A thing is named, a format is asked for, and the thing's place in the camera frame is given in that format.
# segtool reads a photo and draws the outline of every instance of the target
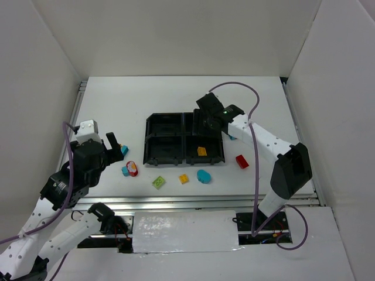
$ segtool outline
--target white board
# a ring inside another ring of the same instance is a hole
[[[124,161],[114,163],[102,173],[99,184],[88,196],[222,196],[254,194],[254,151],[239,140],[223,136],[226,162],[218,165],[144,166],[146,119],[154,112],[192,112],[196,100],[213,86],[226,81],[241,81],[254,87],[261,101],[254,120],[274,135],[298,143],[291,113],[278,77],[90,77],[78,114],[77,123],[88,119],[98,122],[99,134],[105,139],[114,132],[129,152]],[[254,94],[239,85],[227,85],[214,91],[223,105],[236,104],[248,112],[255,103]],[[235,157],[242,154],[250,164],[239,168]],[[121,168],[127,161],[138,167],[137,177],[124,177]],[[273,164],[261,158],[260,194],[270,188]],[[202,184],[196,172],[204,169],[212,176]],[[181,174],[190,182],[182,185]],[[152,182],[162,176],[166,183],[157,190]],[[310,183],[299,194],[312,194]]]

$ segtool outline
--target yellow block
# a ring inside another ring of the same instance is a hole
[[[187,174],[182,174],[178,178],[180,179],[182,184],[187,183],[189,181],[189,178],[188,178]]]
[[[198,146],[198,156],[207,156],[206,148]]]

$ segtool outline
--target green block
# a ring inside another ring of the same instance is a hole
[[[152,182],[152,185],[156,188],[159,189],[162,187],[162,185],[165,183],[165,179],[163,179],[161,176],[158,176],[156,180]]]

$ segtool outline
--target white panel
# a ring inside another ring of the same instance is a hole
[[[135,253],[228,252],[239,249],[235,211],[134,215]]]
[[[260,95],[254,121],[281,139],[298,143],[292,116],[279,77],[90,77],[77,122],[95,119],[99,135],[114,132],[129,152],[124,161],[106,168],[90,196],[199,196],[254,194],[254,150],[239,140],[223,136],[225,163],[144,166],[146,119],[154,112],[192,112],[196,100],[213,86],[226,81],[240,81],[253,86]],[[254,106],[255,95],[239,85],[226,85],[214,91],[224,105],[236,104],[245,112]],[[235,157],[242,154],[250,167],[241,169]],[[139,175],[124,177],[121,168],[134,161]],[[260,157],[260,194],[266,194],[274,165]],[[209,184],[197,180],[197,171],[205,169],[212,176]],[[190,182],[181,185],[178,177],[187,174]],[[166,183],[157,190],[152,182],[162,176]],[[298,194],[313,193],[307,183]]]
[[[0,6],[0,214],[28,213],[56,169],[79,81],[29,1]]]
[[[375,2],[373,0],[360,0],[369,15],[375,20]]]
[[[306,244],[296,251],[284,251],[274,244],[247,245],[232,252],[148,255],[75,249],[55,280],[354,281],[331,209],[300,210],[310,229]],[[293,240],[298,243],[304,224],[294,210],[287,209],[287,217]]]
[[[334,207],[357,280],[375,246],[375,23],[358,1],[323,1],[287,88],[315,179]]]
[[[88,76],[288,76],[320,0],[34,0]]]

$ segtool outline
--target red block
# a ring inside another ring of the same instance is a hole
[[[248,167],[248,163],[247,161],[245,160],[244,156],[241,155],[238,155],[236,157],[236,161],[238,163],[238,165],[241,167],[241,169],[245,169]]]
[[[128,169],[129,175],[131,177],[135,177],[136,175],[138,175],[138,169],[137,169],[137,166],[135,165],[134,161],[129,161],[127,163],[127,169]]]

